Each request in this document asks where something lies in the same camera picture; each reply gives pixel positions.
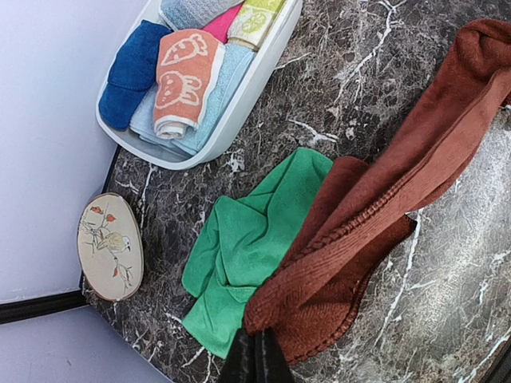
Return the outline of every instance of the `blue towel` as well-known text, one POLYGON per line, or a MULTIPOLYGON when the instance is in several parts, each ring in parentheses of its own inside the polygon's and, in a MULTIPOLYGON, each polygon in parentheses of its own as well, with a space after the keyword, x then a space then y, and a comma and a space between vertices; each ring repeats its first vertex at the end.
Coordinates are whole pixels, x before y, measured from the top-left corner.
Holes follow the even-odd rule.
POLYGON ((117 52, 99 101, 103 121, 117 130, 129 126, 135 109, 156 82, 160 39, 172 31, 143 20, 117 52))
POLYGON ((188 128, 181 140, 162 140, 156 137, 153 128, 153 109, 156 99, 157 87, 149 90, 131 120, 131 129, 145 141, 160 145, 174 152, 176 148, 194 156, 208 142, 215 130, 219 118, 227 108, 232 96, 243 80, 248 66, 256 54, 249 48, 236 44, 225 46, 224 63, 220 68, 220 75, 208 98, 208 105, 204 119, 199 128, 194 131, 188 128))
POLYGON ((174 30, 202 30, 243 0, 161 0, 160 16, 174 30))

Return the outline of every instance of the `dark blue towel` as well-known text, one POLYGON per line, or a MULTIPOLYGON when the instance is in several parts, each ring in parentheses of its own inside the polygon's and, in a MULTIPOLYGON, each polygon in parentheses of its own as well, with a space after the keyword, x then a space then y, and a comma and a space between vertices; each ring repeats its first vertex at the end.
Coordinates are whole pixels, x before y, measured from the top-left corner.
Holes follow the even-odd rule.
POLYGON ((101 118, 110 127, 129 127, 137 106, 156 82, 160 39, 171 32, 166 26, 143 20, 117 52, 99 101, 101 118))

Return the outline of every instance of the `painted bird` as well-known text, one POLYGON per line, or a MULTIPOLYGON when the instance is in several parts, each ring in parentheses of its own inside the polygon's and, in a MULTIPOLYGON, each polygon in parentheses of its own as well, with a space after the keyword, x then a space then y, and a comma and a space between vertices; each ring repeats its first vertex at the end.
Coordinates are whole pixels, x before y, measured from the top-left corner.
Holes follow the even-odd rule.
POLYGON ((112 254, 119 254, 128 249, 131 251, 131 243, 129 237, 122 236, 119 233, 110 233, 105 236, 101 242, 96 246, 98 250, 107 249, 112 254))

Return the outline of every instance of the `light blue towel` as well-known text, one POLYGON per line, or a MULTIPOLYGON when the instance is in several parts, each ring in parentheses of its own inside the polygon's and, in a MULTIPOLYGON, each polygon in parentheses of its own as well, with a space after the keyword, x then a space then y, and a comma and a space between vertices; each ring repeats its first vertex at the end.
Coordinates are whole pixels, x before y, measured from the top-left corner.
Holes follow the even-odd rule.
POLYGON ((160 16, 174 30, 202 30, 243 0, 161 0, 160 16))
POLYGON ((249 48, 236 44, 225 46, 224 62, 220 75, 208 98, 204 119, 199 128, 194 131, 188 128, 181 140, 162 140, 156 137, 153 128, 153 109, 156 100, 157 86, 153 86, 139 105, 131 120, 131 129, 144 141, 160 145, 171 152, 180 149, 191 156, 197 154, 208 142, 215 130, 219 118, 227 108, 232 96, 243 80, 248 66, 256 54, 249 48))

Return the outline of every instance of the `rolled towel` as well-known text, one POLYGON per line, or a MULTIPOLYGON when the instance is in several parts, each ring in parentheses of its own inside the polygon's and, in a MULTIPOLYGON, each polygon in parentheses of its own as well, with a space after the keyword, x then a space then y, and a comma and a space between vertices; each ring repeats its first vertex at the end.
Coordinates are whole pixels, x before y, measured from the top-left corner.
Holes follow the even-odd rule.
POLYGON ((229 42, 258 50, 286 0, 246 0, 228 31, 229 42))
POLYGON ((125 130, 144 95, 156 82, 160 39, 172 31, 143 20, 117 52, 99 113, 111 128, 125 130))
POLYGON ((241 9, 241 4, 238 6, 232 7, 230 10, 221 14, 218 18, 207 24, 203 30, 212 34, 216 39, 227 43, 227 32, 234 22, 234 19, 238 15, 241 9))
POLYGON ((224 44, 203 30, 180 30, 161 39, 154 105, 156 136, 183 138, 187 126, 199 128, 224 54, 224 44))
POLYGON ((188 129, 181 140, 163 140, 156 137, 153 129, 153 108, 157 87, 150 89, 131 120, 131 129, 144 141, 160 145, 170 152, 181 150, 191 156, 197 154, 208 142, 214 132, 219 118, 243 80, 252 59, 256 54, 243 46, 227 44, 225 59, 220 75, 208 99, 208 107, 202 124, 197 131, 188 129))
POLYGON ((201 29, 243 0, 161 0, 160 16, 173 30, 201 29))

